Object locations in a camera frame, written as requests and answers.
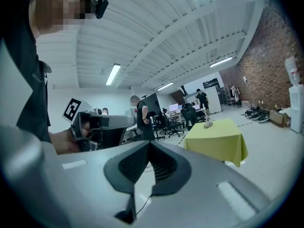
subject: short black hair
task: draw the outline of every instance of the short black hair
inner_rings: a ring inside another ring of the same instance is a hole
[[[136,95],[133,95],[131,98],[130,98],[130,101],[132,100],[139,100],[139,98],[136,96]]]

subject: computer monitor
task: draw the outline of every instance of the computer monitor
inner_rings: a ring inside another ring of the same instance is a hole
[[[179,107],[179,104],[172,104],[172,105],[170,105],[169,106],[169,110],[171,111],[171,112],[173,112],[173,111],[176,111],[177,109],[178,109],[178,107]]]
[[[195,104],[193,107],[195,108],[195,110],[199,110],[200,109],[199,104]]]

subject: person's hand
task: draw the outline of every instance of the person's hand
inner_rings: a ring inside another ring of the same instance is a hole
[[[144,124],[148,124],[149,123],[149,119],[146,118],[146,119],[143,120],[143,122],[144,122]]]
[[[84,136],[88,136],[90,130],[90,124],[87,123],[82,128]],[[72,129],[69,128],[59,133],[49,133],[52,144],[55,147],[57,154],[77,153],[79,152],[79,146],[72,133]]]

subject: brick wall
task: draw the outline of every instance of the brick wall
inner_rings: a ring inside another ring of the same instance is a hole
[[[289,77],[285,59],[294,56],[304,82],[304,55],[302,45],[287,18],[270,4],[264,8],[261,20],[249,47],[239,63],[220,71],[225,85],[236,85],[241,99],[252,105],[263,101],[262,107],[271,110],[275,105],[289,107]]]

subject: cardboard box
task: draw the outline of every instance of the cardboard box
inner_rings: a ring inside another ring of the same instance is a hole
[[[286,113],[282,114],[280,112],[271,111],[269,119],[272,123],[279,127],[287,127],[287,121],[289,120],[289,117]]]

